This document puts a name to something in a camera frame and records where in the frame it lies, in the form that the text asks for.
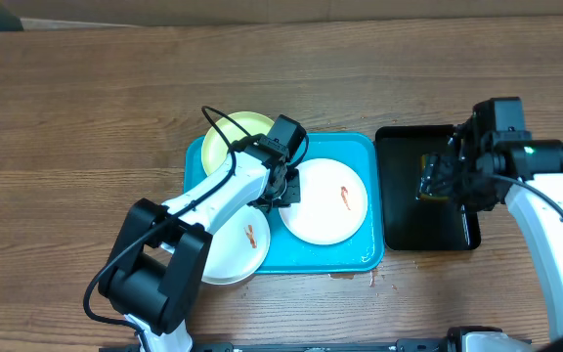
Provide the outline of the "yellow-green plate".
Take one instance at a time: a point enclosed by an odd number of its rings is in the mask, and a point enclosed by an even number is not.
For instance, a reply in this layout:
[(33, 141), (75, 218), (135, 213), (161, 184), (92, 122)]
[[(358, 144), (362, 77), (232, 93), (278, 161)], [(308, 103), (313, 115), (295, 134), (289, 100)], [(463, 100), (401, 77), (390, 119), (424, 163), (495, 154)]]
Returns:
[[(229, 117), (243, 127), (250, 135), (266, 135), (274, 124), (273, 119), (253, 111), (233, 112), (229, 114)], [(216, 122), (216, 125), (230, 143), (246, 136), (244, 132), (225, 117), (221, 117)], [(211, 127), (206, 133), (201, 147), (201, 162), (205, 174), (210, 175), (215, 172), (224, 163), (227, 153), (227, 145), (219, 133)]]

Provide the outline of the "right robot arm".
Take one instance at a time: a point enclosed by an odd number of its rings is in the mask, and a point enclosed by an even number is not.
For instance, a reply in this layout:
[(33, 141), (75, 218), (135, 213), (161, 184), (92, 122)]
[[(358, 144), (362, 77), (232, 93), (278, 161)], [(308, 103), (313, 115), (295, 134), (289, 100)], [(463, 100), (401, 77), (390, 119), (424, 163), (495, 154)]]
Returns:
[(446, 150), (421, 159), (419, 195), (472, 212), (504, 204), (516, 220), (547, 308), (548, 351), (563, 351), (563, 143), (513, 126), (459, 125)]

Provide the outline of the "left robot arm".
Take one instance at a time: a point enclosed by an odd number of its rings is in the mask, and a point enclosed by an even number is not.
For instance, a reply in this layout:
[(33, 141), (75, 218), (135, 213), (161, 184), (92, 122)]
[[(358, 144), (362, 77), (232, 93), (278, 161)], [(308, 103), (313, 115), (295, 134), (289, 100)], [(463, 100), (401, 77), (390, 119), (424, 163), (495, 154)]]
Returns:
[(98, 291), (134, 330), (142, 351), (178, 345), (192, 311), (214, 234), (246, 205), (298, 200), (292, 147), (231, 147), (224, 163), (188, 192), (163, 204), (142, 198), (129, 209), (103, 269)]

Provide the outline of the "white plate with stain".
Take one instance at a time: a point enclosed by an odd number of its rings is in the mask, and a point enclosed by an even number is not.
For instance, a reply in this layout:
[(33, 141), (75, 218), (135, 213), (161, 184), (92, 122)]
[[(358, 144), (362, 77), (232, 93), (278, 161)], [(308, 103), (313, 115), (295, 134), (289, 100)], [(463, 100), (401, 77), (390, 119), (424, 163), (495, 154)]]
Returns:
[(368, 214), (368, 191), (359, 175), (329, 158), (304, 161), (298, 171), (300, 201), (279, 210), (290, 233), (316, 245), (354, 236)]

